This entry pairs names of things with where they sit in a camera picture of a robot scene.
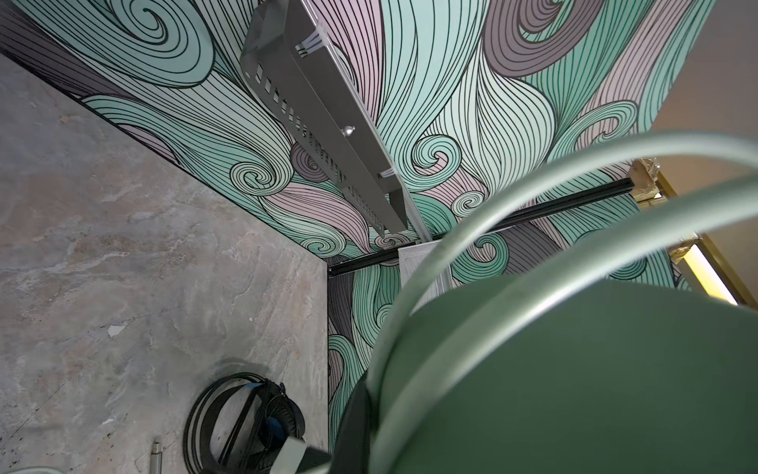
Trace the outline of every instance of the white wire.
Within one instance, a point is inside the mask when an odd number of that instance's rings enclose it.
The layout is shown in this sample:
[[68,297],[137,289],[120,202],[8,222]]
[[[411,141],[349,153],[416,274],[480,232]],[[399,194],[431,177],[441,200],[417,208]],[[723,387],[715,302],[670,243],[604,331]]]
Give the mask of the white wire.
[[327,474],[331,467],[331,463],[321,464],[318,467],[314,467],[305,471],[303,474]]
[[5,474],[63,474],[61,471],[52,467],[24,467],[23,469],[16,469],[15,471],[9,471]]
[[[390,333],[384,339],[384,344],[390,345],[384,348],[386,356],[402,329],[402,323],[418,301],[416,294],[419,288],[423,294],[428,286],[427,281],[430,284],[434,280],[440,267],[455,259],[482,231],[489,229],[522,201],[571,177],[612,162],[651,155],[687,154],[720,158],[725,155],[725,159],[758,168],[758,144],[749,140],[711,133],[648,134],[607,146],[591,147],[555,162],[561,165],[567,160],[560,167],[546,165],[494,196],[443,239],[406,284],[393,305],[394,334]],[[758,215],[756,201],[758,178],[752,176],[673,199],[662,208],[646,215],[636,215],[607,231],[590,236],[509,285],[451,334],[411,378],[382,420],[371,447],[369,472],[389,472],[406,442],[437,401],[481,360],[529,322],[610,271],[661,246],[675,243],[692,231],[709,230]],[[505,206],[505,211],[498,209],[499,206]],[[394,306],[398,306],[398,301],[414,280],[417,280],[416,285],[394,312]],[[509,308],[508,314],[493,318],[492,315],[501,313],[503,307]],[[376,363],[383,372],[386,359]],[[381,383],[381,372],[374,383]]]
[[752,140],[710,132],[642,133],[590,146],[541,166],[517,180],[492,196],[450,231],[421,262],[413,278],[400,291],[371,352],[366,388],[373,405],[379,406],[387,360],[416,303],[445,267],[480,234],[528,200],[572,178],[617,162],[670,155],[707,156],[758,168],[758,144]]

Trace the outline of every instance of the pink swirl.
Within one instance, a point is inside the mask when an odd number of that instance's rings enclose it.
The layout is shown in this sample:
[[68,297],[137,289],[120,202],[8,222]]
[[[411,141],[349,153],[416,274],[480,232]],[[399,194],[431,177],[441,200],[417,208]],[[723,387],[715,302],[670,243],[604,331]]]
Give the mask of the pink swirl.
[[[629,100],[639,103],[658,56],[691,3],[692,0],[659,0],[653,5],[580,117],[609,102]],[[612,118],[592,124],[580,135],[577,149],[589,146],[600,135],[613,132],[615,127],[616,120]],[[637,133],[637,125],[629,133]],[[625,177],[628,166],[617,168],[612,168],[617,171],[614,175],[620,174],[615,178]]]
[[313,0],[329,37],[350,60],[358,94],[375,122],[384,71],[384,31],[380,0]]
[[442,184],[438,184],[430,190],[421,191],[419,194],[433,197],[450,208],[453,206],[453,202],[455,202],[458,196],[469,191],[479,191],[482,193],[485,200],[490,195],[489,190],[479,182],[479,180],[471,176],[465,169],[458,168],[456,172]]
[[553,0],[493,0],[484,21],[484,56],[504,77],[523,77],[541,71],[571,51],[587,33],[604,0],[574,0],[565,22],[549,38],[529,41],[522,35],[545,30],[565,4]]
[[366,220],[345,199],[305,184],[289,183],[279,193],[264,199],[293,214],[328,224],[353,241],[365,253],[373,253],[368,242]]
[[329,179],[299,143],[293,144],[292,149],[290,149],[290,162],[297,174],[312,183],[323,183]]
[[169,148],[169,146],[166,145],[166,143],[163,140],[156,137],[152,133],[142,128],[134,127],[132,125],[119,125],[118,127],[122,129],[123,131],[127,132],[132,137],[136,138],[138,141],[144,143],[146,146],[152,149],[152,151],[158,153],[160,156],[164,157],[169,162],[172,162],[175,165],[179,164],[177,157],[174,154],[174,151],[171,148]]

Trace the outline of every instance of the headphones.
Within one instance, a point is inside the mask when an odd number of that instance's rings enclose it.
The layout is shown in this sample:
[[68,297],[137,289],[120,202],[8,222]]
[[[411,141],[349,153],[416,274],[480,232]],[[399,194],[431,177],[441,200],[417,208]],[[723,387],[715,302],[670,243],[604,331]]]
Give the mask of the headphones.
[[[250,392],[217,458],[211,452],[211,437],[218,416],[229,399],[242,389]],[[256,401],[252,426],[243,441],[240,432],[245,424],[251,425],[249,413]],[[190,474],[268,474],[285,440],[289,437],[302,440],[304,434],[305,418],[288,398],[284,384],[276,385],[251,372],[241,372],[214,382],[198,397],[184,429],[184,463]]]

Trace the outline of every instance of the metal bracket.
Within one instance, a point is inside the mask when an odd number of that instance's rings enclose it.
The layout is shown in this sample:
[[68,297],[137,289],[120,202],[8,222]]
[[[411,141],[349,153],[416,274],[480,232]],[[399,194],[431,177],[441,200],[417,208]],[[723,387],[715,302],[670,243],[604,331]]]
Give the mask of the metal bracket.
[[250,89],[379,235],[407,229],[412,202],[387,173],[390,157],[308,5],[261,3],[240,65]]

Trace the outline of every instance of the swirl pattern wallpaper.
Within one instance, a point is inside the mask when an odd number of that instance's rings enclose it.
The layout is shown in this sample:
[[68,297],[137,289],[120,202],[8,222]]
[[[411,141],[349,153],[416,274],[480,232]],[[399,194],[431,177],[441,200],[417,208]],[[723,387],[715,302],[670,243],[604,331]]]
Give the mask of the swirl pattern wallpaper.
[[[648,130],[714,1],[311,0],[432,234],[537,166]],[[415,240],[370,228],[248,90],[238,57],[257,5],[4,1],[0,50],[328,262]],[[524,272],[636,212],[619,196],[487,235],[453,277]],[[686,286],[664,252],[609,277]],[[399,286],[396,261],[330,280],[332,436]]]

